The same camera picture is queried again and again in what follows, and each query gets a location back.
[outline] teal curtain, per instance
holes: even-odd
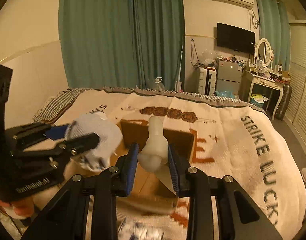
[[[274,65],[281,61],[288,70],[291,55],[291,36],[285,4],[277,0],[256,0],[260,16],[260,37],[266,38],[274,49]]]
[[[140,86],[150,88],[155,77],[162,77],[165,88],[173,90],[182,56],[181,81],[184,87],[183,0],[132,0],[131,4]]]
[[[59,38],[69,87],[138,84],[129,1],[59,1]]]

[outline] mirror frame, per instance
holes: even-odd
[[[271,57],[272,57],[272,48],[271,48],[271,44],[269,43],[269,41],[266,39],[266,38],[262,38],[259,40],[259,43],[257,44],[256,46],[256,49],[255,49],[255,52],[256,52],[256,58],[257,59],[260,59],[259,58],[259,47],[262,43],[266,43],[268,46],[269,46],[269,49],[270,49],[270,59],[269,61],[266,63],[266,64],[262,64],[263,67],[267,67],[268,65],[270,65],[271,63]]]

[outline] floor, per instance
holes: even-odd
[[[272,121],[272,125],[274,129],[284,137],[290,152],[293,156],[293,159],[295,160],[296,165],[298,166],[299,170],[301,171],[302,168],[306,167],[306,155],[292,133],[291,129],[288,127],[288,125],[281,120],[275,119]]]

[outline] metal bolt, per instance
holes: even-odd
[[[116,172],[118,172],[118,167],[112,166],[112,167],[110,167],[108,170],[109,170],[111,173],[116,173]]]
[[[75,150],[74,148],[71,150],[71,154],[72,154],[73,156],[75,156],[75,155],[77,154],[77,152],[76,152],[76,150]]]
[[[225,180],[226,182],[228,182],[228,183],[231,183],[231,182],[234,181],[234,178],[233,178],[232,176],[230,176],[230,175],[226,175],[226,176],[224,177],[224,180]]]
[[[64,143],[61,143],[59,147],[64,150],[66,148],[66,145]]]
[[[52,161],[49,164],[51,165],[52,168],[57,169],[57,167],[58,167],[58,162],[56,162],[56,161]]]
[[[197,168],[195,168],[195,167],[189,167],[189,168],[188,168],[188,172],[189,172],[189,173],[197,173]]]
[[[82,176],[80,174],[76,174],[73,176],[73,181],[77,182],[80,181],[82,179]]]

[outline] black flat screen tv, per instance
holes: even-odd
[[[235,26],[217,23],[217,46],[254,54],[255,33]]]

